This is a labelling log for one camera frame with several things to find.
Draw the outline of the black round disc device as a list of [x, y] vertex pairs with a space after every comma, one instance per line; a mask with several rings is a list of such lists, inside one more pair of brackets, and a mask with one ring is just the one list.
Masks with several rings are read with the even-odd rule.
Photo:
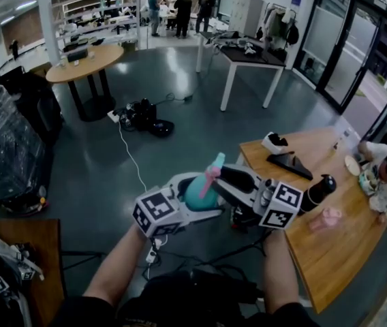
[[174, 130], [174, 123], [157, 119], [150, 124], [148, 131], [158, 138], [168, 137]]

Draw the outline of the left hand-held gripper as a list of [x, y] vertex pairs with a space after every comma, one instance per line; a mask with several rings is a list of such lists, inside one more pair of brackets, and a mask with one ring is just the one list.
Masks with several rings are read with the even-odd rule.
[[199, 172], [184, 172], [173, 176], [161, 189], [154, 188], [136, 198], [132, 217], [147, 238], [175, 233], [181, 225], [200, 223], [219, 217], [223, 208], [208, 211], [180, 211], [179, 202]]

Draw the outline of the white box with black item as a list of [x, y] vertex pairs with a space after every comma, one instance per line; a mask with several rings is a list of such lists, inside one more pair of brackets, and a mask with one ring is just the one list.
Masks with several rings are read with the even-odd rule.
[[269, 132], [262, 141], [262, 146], [268, 149], [272, 154], [278, 154], [288, 146], [285, 138], [282, 138], [277, 133]]

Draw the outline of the white framed black table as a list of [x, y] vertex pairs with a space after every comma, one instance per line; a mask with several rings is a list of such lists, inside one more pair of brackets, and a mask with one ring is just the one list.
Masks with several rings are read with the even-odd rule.
[[273, 69], [276, 71], [262, 104], [263, 108], [267, 108], [270, 104], [271, 99], [273, 98], [279, 80], [281, 79], [281, 76], [285, 69], [285, 64], [273, 55], [271, 55], [269, 52], [265, 52], [263, 55], [249, 56], [248, 54], [245, 54], [245, 51], [242, 51], [241, 49], [237, 50], [235, 47], [229, 46], [222, 46], [219, 49], [219, 52], [230, 64], [225, 89], [223, 91], [223, 96], [221, 99], [220, 110], [222, 112], [226, 111], [228, 100], [230, 98], [232, 86], [234, 83], [234, 77], [239, 67]]

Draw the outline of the person's right forearm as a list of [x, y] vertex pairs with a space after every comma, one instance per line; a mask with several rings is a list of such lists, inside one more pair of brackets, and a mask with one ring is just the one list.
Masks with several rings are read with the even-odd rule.
[[263, 243], [264, 304], [275, 319], [292, 320], [304, 311], [299, 300], [296, 269], [283, 230], [274, 230]]

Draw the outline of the white square column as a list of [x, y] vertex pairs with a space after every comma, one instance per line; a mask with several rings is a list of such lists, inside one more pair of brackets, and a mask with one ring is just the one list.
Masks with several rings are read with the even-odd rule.
[[55, 36], [54, 19], [51, 0], [37, 0], [40, 12], [40, 22], [44, 36], [48, 59], [51, 65], [57, 65], [60, 61], [58, 42]]

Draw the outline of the black equipment case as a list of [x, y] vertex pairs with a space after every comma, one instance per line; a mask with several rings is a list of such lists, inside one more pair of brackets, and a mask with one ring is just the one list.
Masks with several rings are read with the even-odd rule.
[[18, 111], [43, 142], [54, 145], [63, 126], [63, 117], [50, 83], [38, 74], [16, 67], [0, 76], [0, 85], [12, 96]]

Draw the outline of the grey gripper device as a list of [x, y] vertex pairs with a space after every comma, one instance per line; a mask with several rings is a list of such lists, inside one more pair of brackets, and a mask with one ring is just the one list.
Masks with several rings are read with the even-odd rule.
[[35, 262], [35, 251], [30, 243], [0, 244], [0, 294], [17, 292], [34, 276], [44, 280], [42, 269]]

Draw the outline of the teal bottle body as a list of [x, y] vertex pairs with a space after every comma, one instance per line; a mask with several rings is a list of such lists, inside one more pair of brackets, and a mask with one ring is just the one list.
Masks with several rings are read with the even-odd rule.
[[218, 194], [207, 183], [206, 175], [200, 174], [188, 185], [184, 201], [192, 211], [207, 211], [216, 207]]

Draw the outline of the pink cup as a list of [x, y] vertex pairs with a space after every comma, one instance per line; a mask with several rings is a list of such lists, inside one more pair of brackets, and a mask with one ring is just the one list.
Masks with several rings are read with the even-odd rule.
[[335, 208], [324, 208], [316, 217], [314, 217], [309, 227], [311, 231], [323, 230], [335, 227], [341, 220], [341, 211]]

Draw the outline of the white food container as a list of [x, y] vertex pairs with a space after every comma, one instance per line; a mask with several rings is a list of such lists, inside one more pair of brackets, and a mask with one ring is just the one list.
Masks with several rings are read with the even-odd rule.
[[379, 181], [371, 169], [363, 170], [358, 177], [358, 181], [367, 196], [373, 195], [378, 190]]

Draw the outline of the teal pink bottle cap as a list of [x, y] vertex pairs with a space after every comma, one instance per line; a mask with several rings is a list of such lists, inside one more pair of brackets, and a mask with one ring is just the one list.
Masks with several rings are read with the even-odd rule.
[[211, 165], [204, 171], [200, 184], [200, 199], [217, 198], [217, 192], [213, 189], [213, 183], [219, 176], [221, 176], [221, 169], [223, 168], [225, 160], [226, 155], [224, 153], [218, 153], [214, 162], [212, 162]]

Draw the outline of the black framed glass doors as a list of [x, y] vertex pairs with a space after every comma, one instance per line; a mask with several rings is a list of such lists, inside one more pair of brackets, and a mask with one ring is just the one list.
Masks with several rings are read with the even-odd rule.
[[294, 71], [356, 133], [387, 133], [387, 1], [314, 0]]

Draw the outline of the black flask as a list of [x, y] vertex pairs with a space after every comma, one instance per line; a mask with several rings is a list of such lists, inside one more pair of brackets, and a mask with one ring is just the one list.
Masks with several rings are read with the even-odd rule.
[[304, 215], [319, 206], [322, 201], [337, 188], [336, 180], [329, 174], [323, 174], [322, 179], [308, 188], [300, 205], [299, 215]]

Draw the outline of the person's left forearm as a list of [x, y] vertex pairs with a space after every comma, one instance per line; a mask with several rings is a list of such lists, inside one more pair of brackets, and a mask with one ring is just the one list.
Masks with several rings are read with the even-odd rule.
[[101, 263], [83, 296], [117, 306], [129, 287], [146, 240], [142, 230], [132, 224]]

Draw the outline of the person's black shirt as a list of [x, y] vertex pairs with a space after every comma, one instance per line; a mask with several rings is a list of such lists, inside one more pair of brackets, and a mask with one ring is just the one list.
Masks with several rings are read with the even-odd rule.
[[151, 279], [119, 309], [87, 296], [70, 297], [49, 327], [320, 327], [299, 303], [244, 317], [235, 300], [196, 285], [185, 271]]

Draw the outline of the white shelving unit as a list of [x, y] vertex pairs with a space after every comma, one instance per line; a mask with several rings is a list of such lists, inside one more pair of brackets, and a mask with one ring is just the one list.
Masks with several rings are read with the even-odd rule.
[[64, 0], [54, 3], [53, 27], [62, 55], [98, 44], [136, 43], [140, 0]]

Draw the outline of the black bag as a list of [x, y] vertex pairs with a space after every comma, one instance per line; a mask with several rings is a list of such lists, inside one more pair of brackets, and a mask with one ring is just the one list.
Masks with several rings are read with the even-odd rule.
[[157, 119], [156, 105], [147, 98], [132, 104], [130, 121], [138, 131], [148, 131]]

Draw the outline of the plastic wrapped black machine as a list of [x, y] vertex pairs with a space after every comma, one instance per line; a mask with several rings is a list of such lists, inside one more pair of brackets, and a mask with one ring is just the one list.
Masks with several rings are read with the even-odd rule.
[[0, 200], [37, 189], [45, 152], [46, 145], [0, 85]]

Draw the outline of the white plate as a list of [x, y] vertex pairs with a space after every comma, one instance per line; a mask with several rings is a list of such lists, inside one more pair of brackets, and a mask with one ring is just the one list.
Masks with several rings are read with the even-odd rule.
[[351, 155], [345, 156], [344, 163], [350, 174], [353, 176], [360, 175], [360, 164]]

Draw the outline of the small brown wooden table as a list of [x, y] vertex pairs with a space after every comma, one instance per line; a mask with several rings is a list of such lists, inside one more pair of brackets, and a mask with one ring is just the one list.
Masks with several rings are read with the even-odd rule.
[[0, 239], [13, 245], [29, 243], [44, 280], [25, 284], [33, 327], [47, 327], [65, 298], [62, 271], [60, 221], [58, 219], [0, 219]]

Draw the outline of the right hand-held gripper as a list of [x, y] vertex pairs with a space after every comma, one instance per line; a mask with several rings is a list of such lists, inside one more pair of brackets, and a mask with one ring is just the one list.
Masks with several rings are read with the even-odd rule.
[[297, 216], [303, 192], [276, 179], [261, 179], [251, 168], [224, 164], [213, 189], [244, 211], [244, 226], [286, 229]]

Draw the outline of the coat rack with clothes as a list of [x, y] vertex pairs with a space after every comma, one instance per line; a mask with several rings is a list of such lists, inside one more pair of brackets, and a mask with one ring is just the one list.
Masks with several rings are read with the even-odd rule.
[[288, 47], [295, 45], [300, 38], [296, 17], [294, 9], [268, 3], [260, 23], [260, 40], [269, 53], [284, 63], [288, 57]]

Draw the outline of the black wedge stand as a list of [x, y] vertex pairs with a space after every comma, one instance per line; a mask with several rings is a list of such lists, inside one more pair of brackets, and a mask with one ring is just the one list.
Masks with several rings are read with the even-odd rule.
[[289, 153], [271, 154], [267, 157], [266, 160], [287, 170], [288, 172], [303, 177], [308, 181], [313, 180], [312, 173], [306, 167], [304, 167], [301, 160], [294, 154], [294, 151], [290, 151]]

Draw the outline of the rectangular wooden table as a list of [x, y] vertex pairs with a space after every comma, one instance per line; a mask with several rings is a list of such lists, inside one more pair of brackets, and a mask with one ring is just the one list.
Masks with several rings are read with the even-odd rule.
[[[294, 151], [313, 175], [300, 177], [266, 159], [269, 150], [260, 140], [240, 145], [239, 161], [245, 162], [263, 178], [274, 178], [301, 191], [320, 181], [323, 174], [332, 175], [337, 189], [306, 215], [295, 219], [285, 231], [288, 244], [311, 305], [317, 313], [328, 307], [350, 284], [376, 248], [386, 224], [369, 208], [358, 179], [345, 167], [344, 158], [351, 155], [348, 146], [332, 153], [338, 134], [333, 127], [300, 131], [285, 135], [287, 149]], [[333, 228], [311, 231], [310, 221], [324, 208], [342, 213]]]

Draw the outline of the round wooden table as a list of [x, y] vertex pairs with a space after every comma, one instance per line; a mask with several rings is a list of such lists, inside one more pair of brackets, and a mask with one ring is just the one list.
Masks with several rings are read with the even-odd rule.
[[[116, 101], [111, 96], [106, 69], [118, 62], [123, 56], [124, 48], [115, 44], [92, 46], [87, 57], [78, 61], [67, 62], [64, 66], [52, 66], [46, 74], [51, 84], [66, 83], [82, 121], [93, 122], [103, 119], [114, 110]], [[82, 102], [75, 81], [86, 78], [91, 91], [91, 99]]]

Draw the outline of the white locker cabinet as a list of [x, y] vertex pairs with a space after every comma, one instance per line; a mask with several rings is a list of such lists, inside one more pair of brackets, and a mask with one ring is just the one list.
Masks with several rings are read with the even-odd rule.
[[255, 37], [263, 7], [263, 0], [233, 0], [228, 31]]

